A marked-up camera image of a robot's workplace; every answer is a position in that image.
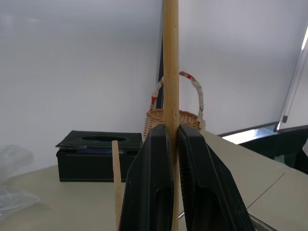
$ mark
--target wooden stick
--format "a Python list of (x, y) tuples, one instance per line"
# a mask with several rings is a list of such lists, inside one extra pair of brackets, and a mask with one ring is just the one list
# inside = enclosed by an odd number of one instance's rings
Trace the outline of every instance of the wooden stick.
[(164, 109), (174, 179), (172, 231), (179, 230), (179, 0), (163, 0)]
[(115, 183), (115, 213), (116, 213), (115, 222), (116, 222), (116, 230), (119, 230), (122, 204), (123, 204), (123, 189), (121, 180), (119, 147), (117, 141), (112, 141), (112, 163), (113, 163), (114, 183)]

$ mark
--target beige table surface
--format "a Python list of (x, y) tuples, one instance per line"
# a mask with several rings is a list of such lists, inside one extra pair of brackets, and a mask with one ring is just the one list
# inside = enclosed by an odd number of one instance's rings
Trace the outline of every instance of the beige table surface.
[[(205, 137), (231, 170), (246, 207), (288, 170), (285, 165), (211, 133)], [(1, 231), (115, 230), (113, 183), (59, 182), (57, 166), (53, 166), (12, 178), (5, 184), (28, 190), (42, 201), (9, 216), (0, 224)], [(181, 219), (180, 231), (184, 230)]]
[(278, 231), (308, 231), (308, 175), (290, 168), (248, 211)]

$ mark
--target fluorescent light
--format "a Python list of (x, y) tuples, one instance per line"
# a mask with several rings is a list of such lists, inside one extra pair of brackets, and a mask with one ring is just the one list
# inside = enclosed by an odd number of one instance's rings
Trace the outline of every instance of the fluorescent light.
[(307, 27), (307, 30), (306, 30), (306, 34), (305, 34), (305, 37), (304, 37), (303, 44), (302, 44), (302, 50), (305, 48), (307, 38), (308, 38), (308, 27)]

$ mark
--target wooden stake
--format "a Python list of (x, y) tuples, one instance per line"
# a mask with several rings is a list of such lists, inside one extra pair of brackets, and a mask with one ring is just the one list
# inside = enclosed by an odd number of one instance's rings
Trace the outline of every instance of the wooden stake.
[(123, 189), (121, 180), (119, 147), (117, 141), (112, 141), (112, 163), (113, 163), (114, 183), (115, 183), (115, 213), (116, 213), (115, 222), (116, 222), (116, 230), (119, 230), (122, 204), (123, 204)]
[(179, 230), (179, 0), (163, 0), (164, 109), (174, 178), (172, 231)]

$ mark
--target tissue box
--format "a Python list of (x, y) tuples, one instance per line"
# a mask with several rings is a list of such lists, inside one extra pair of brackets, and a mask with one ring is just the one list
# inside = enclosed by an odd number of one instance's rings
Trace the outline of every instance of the tissue box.
[(56, 147), (60, 181), (113, 182), (112, 141), (117, 140), (122, 182), (142, 146), (141, 133), (71, 131)]

